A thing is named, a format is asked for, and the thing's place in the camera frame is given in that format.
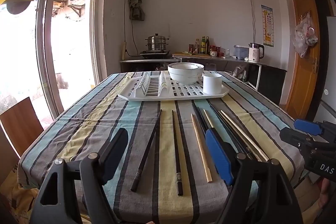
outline stacked bowls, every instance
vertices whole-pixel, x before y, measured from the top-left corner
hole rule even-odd
[[[204,66],[197,63],[172,63],[168,65],[170,77],[182,85],[192,85],[202,78]]]

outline blue gripper pad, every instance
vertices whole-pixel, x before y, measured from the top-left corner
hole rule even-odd
[[[226,185],[232,185],[234,177],[231,172],[231,162],[211,128],[205,133],[205,142],[219,176],[226,182]]]
[[[296,119],[294,121],[294,128],[306,132],[308,134],[311,134],[313,136],[317,136],[322,133],[322,128],[320,128],[320,126],[317,123],[309,122],[302,119]]]

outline dish drying rack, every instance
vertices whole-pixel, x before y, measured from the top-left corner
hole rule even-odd
[[[174,101],[219,98],[228,92],[222,85],[220,94],[206,94],[202,80],[192,85],[182,85],[170,78],[168,71],[161,71],[160,75],[145,72],[141,77],[131,78],[118,96],[128,101]]]

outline chair backrest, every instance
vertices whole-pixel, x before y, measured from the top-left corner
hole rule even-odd
[[[29,97],[2,113],[0,122],[20,156],[43,132]]]
[[[7,178],[13,167],[19,162],[19,157],[9,143],[4,131],[0,127],[0,185]]]

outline giraffe picture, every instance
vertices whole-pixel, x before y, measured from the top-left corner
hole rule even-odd
[[[273,9],[262,5],[261,13],[263,27],[263,44],[269,47],[274,47]]]

